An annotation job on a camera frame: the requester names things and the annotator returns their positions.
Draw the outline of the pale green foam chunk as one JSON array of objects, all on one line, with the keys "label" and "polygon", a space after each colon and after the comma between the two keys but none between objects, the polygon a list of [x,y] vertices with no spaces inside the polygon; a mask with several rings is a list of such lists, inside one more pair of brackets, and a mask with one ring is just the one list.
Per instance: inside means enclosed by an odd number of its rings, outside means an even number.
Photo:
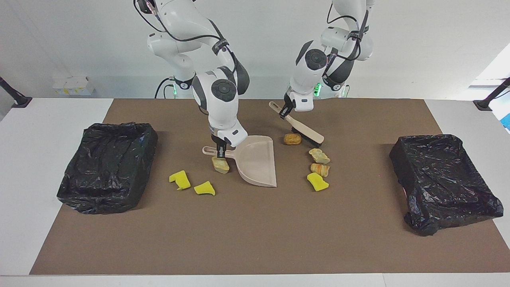
[{"label": "pale green foam chunk", "polygon": [[330,163],[330,158],[322,151],[322,149],[314,148],[308,151],[315,163],[327,165]]},{"label": "pale green foam chunk", "polygon": [[211,160],[215,171],[218,171],[220,174],[227,174],[230,171],[230,166],[228,165],[226,158],[213,156]]}]

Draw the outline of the beige plastic dustpan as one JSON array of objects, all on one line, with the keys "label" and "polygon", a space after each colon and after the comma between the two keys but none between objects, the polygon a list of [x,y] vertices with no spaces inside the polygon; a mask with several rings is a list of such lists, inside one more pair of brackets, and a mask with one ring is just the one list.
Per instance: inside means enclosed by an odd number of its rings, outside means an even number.
[{"label": "beige plastic dustpan", "polygon": [[226,159],[235,162],[243,180],[259,187],[277,187],[273,139],[269,136],[248,136]]}]

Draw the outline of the rounded yellow sponge piece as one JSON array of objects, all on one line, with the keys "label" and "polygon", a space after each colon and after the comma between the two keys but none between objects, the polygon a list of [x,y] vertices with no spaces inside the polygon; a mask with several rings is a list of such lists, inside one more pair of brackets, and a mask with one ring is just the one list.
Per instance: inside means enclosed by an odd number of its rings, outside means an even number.
[{"label": "rounded yellow sponge piece", "polygon": [[312,184],[314,191],[322,191],[330,186],[320,174],[310,173],[306,178]]}]

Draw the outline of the notched yellow sponge piece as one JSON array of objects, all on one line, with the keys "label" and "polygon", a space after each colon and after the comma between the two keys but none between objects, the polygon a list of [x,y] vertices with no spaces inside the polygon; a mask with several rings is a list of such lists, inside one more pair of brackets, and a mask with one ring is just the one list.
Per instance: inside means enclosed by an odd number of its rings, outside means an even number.
[{"label": "notched yellow sponge piece", "polygon": [[191,187],[191,183],[186,175],[185,170],[181,170],[170,175],[168,181],[177,184],[178,186],[177,190],[184,190]]}]

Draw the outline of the black bag lined bin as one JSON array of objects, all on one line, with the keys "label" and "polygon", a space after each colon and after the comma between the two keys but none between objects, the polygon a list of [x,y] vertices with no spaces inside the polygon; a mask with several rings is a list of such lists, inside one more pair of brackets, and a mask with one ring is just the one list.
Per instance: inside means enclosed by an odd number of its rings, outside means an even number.
[{"label": "black bag lined bin", "polygon": [[404,221],[417,234],[433,236],[504,215],[457,136],[401,136],[389,157],[406,194]]},{"label": "black bag lined bin", "polygon": [[158,134],[148,123],[96,123],[84,130],[57,198],[82,214],[135,208],[149,181]]}]

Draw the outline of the beige hand brush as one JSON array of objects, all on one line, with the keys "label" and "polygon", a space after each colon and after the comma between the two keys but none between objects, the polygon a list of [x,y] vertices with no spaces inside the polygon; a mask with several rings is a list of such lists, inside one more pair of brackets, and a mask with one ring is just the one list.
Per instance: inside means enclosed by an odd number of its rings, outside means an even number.
[{"label": "beige hand brush", "polygon": [[314,147],[319,148],[324,143],[324,136],[304,125],[302,122],[293,119],[292,116],[285,116],[282,119],[286,120],[291,125],[292,133],[300,134],[301,138],[310,142]]}]

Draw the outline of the yellow green sponge piece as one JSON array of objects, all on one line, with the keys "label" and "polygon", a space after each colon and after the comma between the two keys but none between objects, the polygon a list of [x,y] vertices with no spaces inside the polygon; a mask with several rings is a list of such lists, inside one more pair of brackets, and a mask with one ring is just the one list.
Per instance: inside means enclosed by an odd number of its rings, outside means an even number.
[{"label": "yellow green sponge piece", "polygon": [[216,195],[216,191],[210,181],[197,185],[194,187],[194,191],[198,195]]}]

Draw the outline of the white box stack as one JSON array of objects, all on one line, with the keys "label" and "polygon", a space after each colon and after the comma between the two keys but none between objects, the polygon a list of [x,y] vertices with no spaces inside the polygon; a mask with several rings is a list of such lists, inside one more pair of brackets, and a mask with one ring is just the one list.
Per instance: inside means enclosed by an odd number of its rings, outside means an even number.
[{"label": "white box stack", "polygon": [[53,91],[58,96],[91,96],[96,88],[88,76],[53,76]]}]

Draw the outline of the brown table mat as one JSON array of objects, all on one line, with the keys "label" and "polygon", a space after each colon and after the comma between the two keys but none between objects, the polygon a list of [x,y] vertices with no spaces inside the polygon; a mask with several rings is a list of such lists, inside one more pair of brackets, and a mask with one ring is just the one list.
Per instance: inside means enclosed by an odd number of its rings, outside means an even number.
[{"label": "brown table mat", "polygon": [[[400,136],[438,134],[423,100],[319,100],[299,120],[325,136],[328,189],[307,180],[310,145],[282,144],[289,130],[267,100],[241,100],[249,134],[274,141],[277,188],[245,182],[230,162],[219,174],[194,100],[116,99],[104,122],[147,122],[159,140],[138,206],[80,214],[62,206],[32,275],[510,272],[510,250],[486,220],[419,236],[390,150]],[[170,175],[185,170],[191,187]],[[216,195],[194,187],[210,181]]]}]

